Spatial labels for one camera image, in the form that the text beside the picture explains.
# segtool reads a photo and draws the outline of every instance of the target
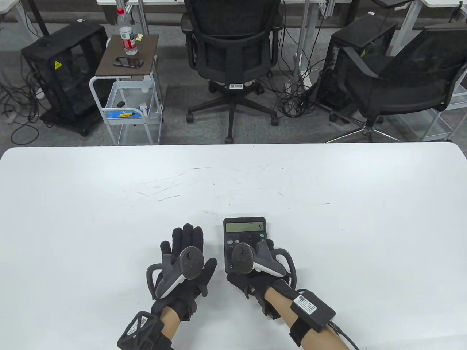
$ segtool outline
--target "calculator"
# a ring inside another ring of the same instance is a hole
[[[232,252],[240,242],[251,244],[251,234],[259,233],[267,238],[266,219],[264,217],[228,217],[224,219],[224,260],[227,273],[237,272],[232,262]]]

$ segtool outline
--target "small yellow item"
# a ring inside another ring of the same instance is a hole
[[[134,113],[123,113],[123,114],[120,114],[119,117],[120,118],[126,118],[126,117],[131,117],[133,115],[134,115]]]

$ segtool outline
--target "bottle label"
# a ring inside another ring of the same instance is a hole
[[[127,50],[132,50],[136,47],[136,40],[133,34],[133,31],[130,32],[121,32],[120,37],[123,41],[123,47]]]

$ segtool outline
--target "chair backrest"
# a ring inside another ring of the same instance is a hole
[[[379,75],[392,86],[425,91],[431,86],[443,95],[445,108],[466,64],[467,25],[436,25],[424,28]]]
[[[197,43],[196,69],[242,84],[271,66],[269,34],[281,0],[184,0]]]

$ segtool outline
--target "water bottle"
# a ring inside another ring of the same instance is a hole
[[[118,19],[117,24],[120,28],[120,37],[123,41],[123,47],[127,55],[136,55],[138,48],[136,47],[136,40],[134,37],[133,29],[131,28],[130,19],[125,13],[125,9],[119,8],[117,10]]]

